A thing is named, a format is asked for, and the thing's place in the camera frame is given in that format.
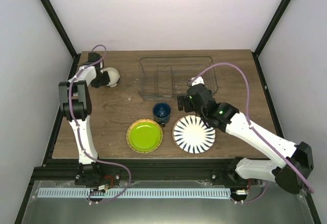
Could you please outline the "white and teal bowl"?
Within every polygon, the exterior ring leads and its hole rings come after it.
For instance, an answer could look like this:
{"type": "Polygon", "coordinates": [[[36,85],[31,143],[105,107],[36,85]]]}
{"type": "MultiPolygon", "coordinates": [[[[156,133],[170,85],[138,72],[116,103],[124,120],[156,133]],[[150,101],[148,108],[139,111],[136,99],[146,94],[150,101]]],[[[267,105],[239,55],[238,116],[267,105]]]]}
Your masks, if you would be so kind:
{"type": "Polygon", "coordinates": [[[107,76],[109,78],[109,81],[107,81],[105,85],[111,88],[116,87],[120,80],[120,74],[118,70],[115,68],[107,67],[103,69],[103,73],[107,73],[107,76]]]}

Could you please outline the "dark blue mug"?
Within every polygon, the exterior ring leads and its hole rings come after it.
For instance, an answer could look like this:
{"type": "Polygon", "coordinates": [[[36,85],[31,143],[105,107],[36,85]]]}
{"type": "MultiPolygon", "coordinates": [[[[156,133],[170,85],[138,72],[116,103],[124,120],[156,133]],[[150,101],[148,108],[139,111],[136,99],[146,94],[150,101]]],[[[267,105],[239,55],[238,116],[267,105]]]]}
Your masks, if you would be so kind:
{"type": "Polygon", "coordinates": [[[157,103],[152,108],[154,121],[165,127],[170,120],[171,107],[167,103],[157,103]]]}

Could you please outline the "grey wire dish rack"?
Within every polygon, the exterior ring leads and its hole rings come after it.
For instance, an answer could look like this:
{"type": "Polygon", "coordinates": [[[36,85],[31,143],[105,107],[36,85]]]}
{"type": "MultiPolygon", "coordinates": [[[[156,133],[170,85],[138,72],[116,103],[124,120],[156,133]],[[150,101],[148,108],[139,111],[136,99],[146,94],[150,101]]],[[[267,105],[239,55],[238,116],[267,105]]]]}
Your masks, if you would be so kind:
{"type": "Polygon", "coordinates": [[[188,81],[214,64],[209,56],[143,57],[139,61],[138,93],[144,100],[185,95],[188,81]]]}

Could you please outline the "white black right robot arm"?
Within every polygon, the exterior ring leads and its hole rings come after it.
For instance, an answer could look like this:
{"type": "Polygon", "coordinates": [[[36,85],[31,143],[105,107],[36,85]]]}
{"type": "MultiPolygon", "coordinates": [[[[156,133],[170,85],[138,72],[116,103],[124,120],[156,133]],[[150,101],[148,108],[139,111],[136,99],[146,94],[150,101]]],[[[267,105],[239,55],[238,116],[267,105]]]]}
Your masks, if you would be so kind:
{"type": "Polygon", "coordinates": [[[194,112],[208,129],[218,129],[234,136],[263,153],[267,160],[241,158],[227,171],[234,185],[253,178],[275,182],[288,193],[309,190],[307,179],[313,165],[312,148],[306,142],[296,144],[281,138],[252,122],[236,107],[216,102],[212,92],[199,83],[189,87],[186,95],[177,97],[179,111],[194,112]]]}

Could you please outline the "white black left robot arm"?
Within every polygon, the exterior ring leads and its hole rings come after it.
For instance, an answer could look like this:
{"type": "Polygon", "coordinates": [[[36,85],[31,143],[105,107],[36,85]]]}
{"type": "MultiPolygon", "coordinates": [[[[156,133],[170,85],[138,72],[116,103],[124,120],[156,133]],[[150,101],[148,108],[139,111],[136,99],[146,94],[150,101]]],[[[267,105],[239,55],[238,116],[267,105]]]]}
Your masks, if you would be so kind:
{"type": "Polygon", "coordinates": [[[109,73],[104,70],[103,57],[90,52],[77,73],[58,85],[60,110],[74,132],[81,165],[91,165],[98,160],[90,130],[92,104],[88,86],[99,88],[110,81],[109,73]]]}

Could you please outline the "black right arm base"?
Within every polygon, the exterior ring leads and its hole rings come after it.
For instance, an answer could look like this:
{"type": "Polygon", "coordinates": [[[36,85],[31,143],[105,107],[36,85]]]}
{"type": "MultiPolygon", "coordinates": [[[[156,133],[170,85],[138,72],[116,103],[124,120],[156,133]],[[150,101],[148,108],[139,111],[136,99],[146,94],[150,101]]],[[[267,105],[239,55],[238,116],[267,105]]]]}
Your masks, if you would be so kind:
{"type": "Polygon", "coordinates": [[[241,156],[233,159],[218,159],[211,170],[212,182],[225,187],[246,187],[249,183],[258,185],[258,180],[243,179],[236,173],[236,165],[241,159],[243,159],[241,156]]]}

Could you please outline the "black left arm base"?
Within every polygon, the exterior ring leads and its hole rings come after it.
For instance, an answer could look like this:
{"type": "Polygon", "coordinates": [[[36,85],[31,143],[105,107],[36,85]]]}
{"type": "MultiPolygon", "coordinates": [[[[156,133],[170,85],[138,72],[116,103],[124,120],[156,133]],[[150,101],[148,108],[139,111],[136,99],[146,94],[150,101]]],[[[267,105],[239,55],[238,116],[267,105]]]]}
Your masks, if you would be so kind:
{"type": "Polygon", "coordinates": [[[104,171],[99,163],[79,164],[76,174],[75,185],[86,187],[98,187],[108,184],[110,187],[116,185],[118,179],[114,174],[104,171]]]}

